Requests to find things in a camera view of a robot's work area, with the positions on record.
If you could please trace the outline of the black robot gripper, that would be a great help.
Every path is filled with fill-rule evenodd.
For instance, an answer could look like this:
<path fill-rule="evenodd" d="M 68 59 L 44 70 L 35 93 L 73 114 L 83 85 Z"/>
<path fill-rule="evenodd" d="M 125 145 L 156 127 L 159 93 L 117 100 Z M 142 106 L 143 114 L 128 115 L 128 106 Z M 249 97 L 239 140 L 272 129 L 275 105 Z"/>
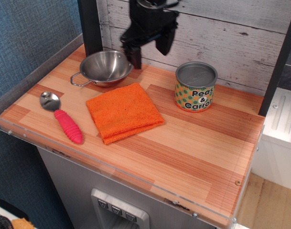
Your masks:
<path fill-rule="evenodd" d="M 129 62 L 141 69 L 141 46 L 156 41 L 156 49 L 167 55 L 177 29 L 179 12 L 169 10 L 178 2 L 130 2 L 131 24 L 122 34 L 120 41 Z"/>

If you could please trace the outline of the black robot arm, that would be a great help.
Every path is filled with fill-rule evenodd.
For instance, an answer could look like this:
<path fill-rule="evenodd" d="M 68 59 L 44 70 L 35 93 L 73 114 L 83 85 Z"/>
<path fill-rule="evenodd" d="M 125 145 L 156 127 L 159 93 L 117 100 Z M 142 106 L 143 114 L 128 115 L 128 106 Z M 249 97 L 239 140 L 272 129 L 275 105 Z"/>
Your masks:
<path fill-rule="evenodd" d="M 130 0 L 131 24 L 122 34 L 122 49 L 135 69 L 141 69 L 141 46 L 155 41 L 156 49 L 167 55 L 177 29 L 179 12 L 168 10 L 179 4 L 167 4 L 165 0 Z"/>

